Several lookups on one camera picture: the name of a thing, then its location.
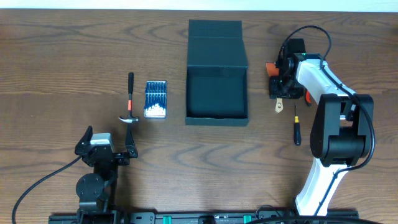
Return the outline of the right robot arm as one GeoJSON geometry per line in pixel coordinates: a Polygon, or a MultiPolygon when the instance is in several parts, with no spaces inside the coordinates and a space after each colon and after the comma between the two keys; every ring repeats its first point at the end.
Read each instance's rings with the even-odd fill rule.
{"type": "Polygon", "coordinates": [[[374,101],[344,85],[320,54],[306,51],[303,39],[287,39],[277,61],[266,69],[271,98],[306,96],[317,104],[310,133],[314,159],[295,206],[301,216],[325,216],[344,175],[374,152],[374,101]]]}

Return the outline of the clear blue precision screwdriver case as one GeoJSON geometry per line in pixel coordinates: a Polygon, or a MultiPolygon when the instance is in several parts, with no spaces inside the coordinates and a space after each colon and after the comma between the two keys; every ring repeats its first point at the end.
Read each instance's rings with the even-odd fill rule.
{"type": "Polygon", "coordinates": [[[145,89],[144,117],[164,119],[167,116],[167,82],[148,80],[145,89]]]}

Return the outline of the black handled claw hammer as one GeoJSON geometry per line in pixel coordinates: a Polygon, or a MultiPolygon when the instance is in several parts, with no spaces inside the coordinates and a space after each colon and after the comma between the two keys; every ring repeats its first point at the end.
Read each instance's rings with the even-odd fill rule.
{"type": "Polygon", "coordinates": [[[123,118],[121,116],[119,117],[120,121],[122,121],[123,123],[127,123],[127,124],[132,124],[132,123],[135,123],[135,122],[139,122],[139,117],[133,117],[133,115],[132,115],[133,89],[134,89],[134,73],[133,72],[129,72],[129,74],[128,74],[128,102],[127,102],[128,116],[126,118],[123,118]]]}

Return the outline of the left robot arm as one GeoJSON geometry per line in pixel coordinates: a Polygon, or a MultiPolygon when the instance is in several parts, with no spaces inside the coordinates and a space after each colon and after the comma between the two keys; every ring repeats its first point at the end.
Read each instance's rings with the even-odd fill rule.
{"type": "Polygon", "coordinates": [[[93,132],[89,126],[75,146],[75,154],[93,168],[76,184],[79,197],[78,223],[129,223],[129,215],[115,205],[118,169],[128,166],[138,156],[136,144],[127,125],[126,151],[114,152],[110,133],[93,132]]]}

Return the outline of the orange scraper wooden handle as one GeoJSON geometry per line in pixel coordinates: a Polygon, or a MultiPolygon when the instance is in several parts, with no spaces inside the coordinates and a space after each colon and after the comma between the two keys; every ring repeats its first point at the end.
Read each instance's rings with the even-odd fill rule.
{"type": "MultiPolygon", "coordinates": [[[[279,69],[273,62],[266,63],[266,70],[269,77],[276,77],[279,75],[279,69]]],[[[275,111],[280,113],[283,109],[283,100],[281,98],[276,98],[275,111]]]]}

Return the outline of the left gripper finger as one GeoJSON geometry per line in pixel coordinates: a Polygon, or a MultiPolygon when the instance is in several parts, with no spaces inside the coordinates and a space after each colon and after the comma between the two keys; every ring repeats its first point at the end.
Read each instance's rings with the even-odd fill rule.
{"type": "Polygon", "coordinates": [[[84,149],[87,145],[89,145],[92,136],[93,136],[93,128],[92,128],[92,126],[88,126],[84,135],[81,137],[81,139],[77,143],[76,149],[84,149]]]}
{"type": "Polygon", "coordinates": [[[127,124],[127,128],[126,128],[125,147],[128,151],[131,151],[131,152],[135,151],[135,142],[132,137],[130,124],[127,124]]]}

